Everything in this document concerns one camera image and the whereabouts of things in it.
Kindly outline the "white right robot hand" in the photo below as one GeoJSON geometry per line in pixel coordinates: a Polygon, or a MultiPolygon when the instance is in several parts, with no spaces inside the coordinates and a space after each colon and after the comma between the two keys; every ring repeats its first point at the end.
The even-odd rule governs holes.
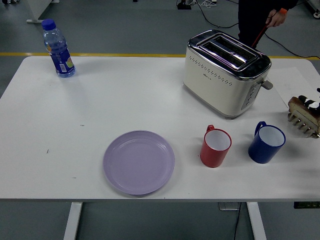
{"type": "Polygon", "coordinates": [[[320,103],[317,101],[314,101],[310,98],[307,98],[304,95],[299,95],[298,99],[302,102],[302,104],[307,107],[309,110],[313,112],[319,112],[320,111],[320,103]]]}

